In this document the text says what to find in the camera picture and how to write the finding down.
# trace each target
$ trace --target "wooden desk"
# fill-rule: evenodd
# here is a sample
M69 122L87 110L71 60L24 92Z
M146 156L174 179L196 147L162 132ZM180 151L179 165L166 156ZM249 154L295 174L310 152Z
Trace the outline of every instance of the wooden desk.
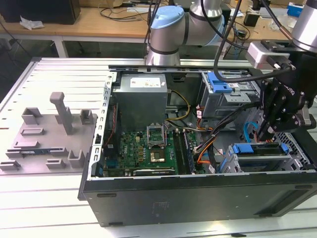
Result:
M231 6L236 7L236 1L231 0ZM237 17L236 22L243 24L244 17L246 15L246 11L249 8L249 5L251 5L251 1L249 0L242 0L240 10L243 12L243 17ZM286 8L286 6L283 5L270 5L270 7L276 7L276 8ZM287 40L287 38L281 33L280 31L272 31L269 29L268 25L271 23L271 19L261 19L259 17L258 22L255 27L247 26L247 28L250 30L250 37L248 39L248 42L250 41L260 41L262 39L277 39L277 40ZM240 25L236 25L237 29L245 30L244 27ZM233 40L233 32L230 33L229 39Z
M248 9L251 2L243 0L241 11ZM134 12L122 12L113 14L113 17L124 17L135 15ZM4 23L7 30L14 35L16 39L33 39L33 40L52 40L55 42L58 55L60 57L68 57L64 41L92 41L92 42L126 42L126 43L142 43L147 31L147 23L138 16L140 21L118 22L102 17L99 10L95 7L82 7L80 16L73 25L61 24L45 24L44 28L33 29L32 31L25 29L19 23ZM243 24L242 18L236 21ZM284 35L279 31L273 32L268 28L270 20L260 19L256 27L248 27L251 36L248 41L261 39L285 39ZM10 39L11 37L0 27L0 38Z

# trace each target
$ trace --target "red wire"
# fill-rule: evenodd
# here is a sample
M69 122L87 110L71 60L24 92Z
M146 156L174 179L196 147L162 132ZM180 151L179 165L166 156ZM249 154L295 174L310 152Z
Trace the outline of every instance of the red wire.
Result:
M109 136L108 141L107 141L106 144L105 144L105 147L108 145L108 143L109 143L109 141L110 141L110 139L112 138L113 133L114 133L114 128L115 128L115 112L116 112L116 106L113 106L113 117L112 117L112 120L113 120L113 128L112 128L111 135Z

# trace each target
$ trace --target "floor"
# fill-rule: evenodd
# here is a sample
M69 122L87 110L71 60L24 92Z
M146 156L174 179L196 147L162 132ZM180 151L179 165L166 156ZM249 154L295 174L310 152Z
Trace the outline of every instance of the floor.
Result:
M0 102L27 66L30 58L16 43L6 51L0 47ZM58 57L51 41L23 40L21 45L33 57ZM142 58L143 44L66 42L69 57L72 58ZM217 47L181 46L181 59L213 59ZM245 52L230 49L226 59L243 60Z

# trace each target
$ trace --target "yellow wire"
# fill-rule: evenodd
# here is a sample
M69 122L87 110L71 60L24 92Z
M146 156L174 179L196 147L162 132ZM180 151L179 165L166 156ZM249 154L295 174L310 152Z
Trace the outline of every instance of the yellow wire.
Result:
M186 100L186 98L184 98L183 95L181 95L179 92L177 92L177 91L175 91L175 90L171 90L171 91L174 92L174 93L176 93L178 96L180 96L180 97L186 102L186 104L187 104L187 112L186 112L185 115L183 115L183 116L181 116L181 117L178 117L178 118L168 118L167 120L181 120L181 119L183 119L183 118L185 118L185 117L188 116L189 111L190 111L190 105L189 105L188 101Z

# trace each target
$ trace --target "grey plastic holder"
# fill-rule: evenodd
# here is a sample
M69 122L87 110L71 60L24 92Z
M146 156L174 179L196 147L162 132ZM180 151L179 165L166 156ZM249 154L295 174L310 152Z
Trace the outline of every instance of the grey plastic holder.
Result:
M24 120L0 164L0 175L82 172L89 155L97 115L89 109L71 114L62 92L53 92L50 101L58 115L42 115L38 108L26 108Z

